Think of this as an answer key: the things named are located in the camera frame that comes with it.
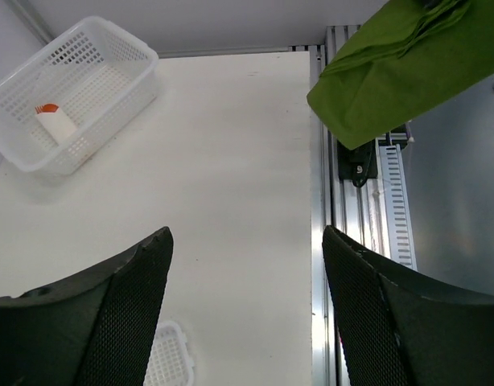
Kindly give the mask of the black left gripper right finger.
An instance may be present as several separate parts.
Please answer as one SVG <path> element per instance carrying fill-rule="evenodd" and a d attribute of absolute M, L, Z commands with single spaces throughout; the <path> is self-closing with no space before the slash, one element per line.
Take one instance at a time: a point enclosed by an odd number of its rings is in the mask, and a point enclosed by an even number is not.
<path fill-rule="evenodd" d="M 494 385 L 494 296 L 449 285 L 337 228 L 323 260 L 353 385 Z"/>

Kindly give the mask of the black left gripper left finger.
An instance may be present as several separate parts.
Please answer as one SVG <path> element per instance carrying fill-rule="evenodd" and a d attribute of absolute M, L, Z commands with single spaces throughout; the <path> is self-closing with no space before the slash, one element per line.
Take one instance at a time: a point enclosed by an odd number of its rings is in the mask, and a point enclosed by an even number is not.
<path fill-rule="evenodd" d="M 141 385 L 174 239 L 126 251 L 19 297 L 0 297 L 0 385 Z"/>

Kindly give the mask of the green paper napkin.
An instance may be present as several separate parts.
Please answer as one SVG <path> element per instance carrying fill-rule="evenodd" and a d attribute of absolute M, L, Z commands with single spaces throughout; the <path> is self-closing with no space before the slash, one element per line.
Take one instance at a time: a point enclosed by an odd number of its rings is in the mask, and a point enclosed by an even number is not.
<path fill-rule="evenodd" d="M 388 1 L 336 53 L 307 102 L 355 149 L 494 74 L 494 1 Z"/>

